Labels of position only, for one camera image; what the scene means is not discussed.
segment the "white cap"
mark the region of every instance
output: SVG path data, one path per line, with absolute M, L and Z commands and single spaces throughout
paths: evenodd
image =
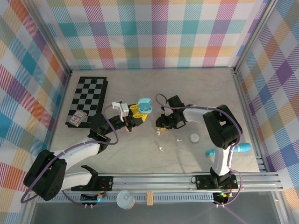
M 122 209 L 130 209 L 135 204 L 135 198 L 130 191 L 123 190 L 117 195 L 116 202 Z
M 199 136 L 198 136 L 198 134 L 192 134 L 192 135 L 190 135 L 190 140 L 191 140 L 191 142 L 198 142 L 199 141 Z

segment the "plaid wall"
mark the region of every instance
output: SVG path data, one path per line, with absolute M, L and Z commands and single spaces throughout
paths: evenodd
M 49 143 L 66 81 L 21 0 L 0 0 L 0 224 L 17 222 L 23 179 Z
M 256 14 L 256 16 L 254 17 L 254 20 L 253 20 L 253 22 L 252 22 L 252 24 L 251 24 L 251 26 L 250 26 L 250 28 L 249 28 L 249 30 L 248 30 L 245 38 L 243 39 L 242 45 L 241 45 L 241 47 L 238 50 L 237 56 L 235 57 L 235 60 L 233 62 L 233 67 L 236 66 L 239 58 L 241 57 L 241 55 L 242 55 L 242 53 L 244 51 L 244 48 L 245 48 L 245 46 L 246 46 L 246 44 L 247 44 L 247 42 L 248 42 L 248 40 L 249 40 L 252 32 L 254 31 L 254 29 L 255 29 L 255 27 L 257 25 L 257 22 L 258 22 L 259 18 L 261 17 L 261 15 L 262 15 L 262 13 L 263 13 L 263 11 L 264 11 L 264 9 L 265 9 L 268 1 L 269 0 L 263 0 L 263 2 L 261 4 L 261 6 L 260 6 L 260 8 L 259 8 L 259 10 L 258 10 L 258 12 Z
M 265 5 L 263 0 L 35 2 L 73 69 L 231 66 Z
M 299 1 L 280 0 L 240 78 L 268 164 L 299 222 Z

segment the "small box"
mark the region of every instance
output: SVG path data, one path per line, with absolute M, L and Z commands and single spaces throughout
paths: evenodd
M 69 120 L 69 123 L 78 127 L 86 116 L 87 113 L 80 110 L 76 110 L 72 118 Z

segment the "blue plastic piece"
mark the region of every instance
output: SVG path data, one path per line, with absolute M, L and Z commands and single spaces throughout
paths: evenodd
M 153 107 L 150 105 L 151 99 L 150 98 L 142 98 L 138 101 L 139 105 L 139 112 L 140 113 L 151 113 L 153 111 Z
M 247 152 L 250 149 L 251 149 L 250 143 L 244 142 L 244 143 L 240 143 L 239 147 L 235 147 L 234 148 L 234 153 L 237 153 L 237 152 Z M 215 149 L 206 151 L 206 155 L 215 155 Z

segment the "clear glass panel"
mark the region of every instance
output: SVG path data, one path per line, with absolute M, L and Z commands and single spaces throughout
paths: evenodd
M 146 206 L 136 203 L 124 210 L 116 203 L 83 209 L 72 203 L 37 203 L 32 224 L 120 223 L 120 224 L 278 224 L 278 214 L 270 192 L 241 193 L 227 208 L 212 203 L 166 203 Z

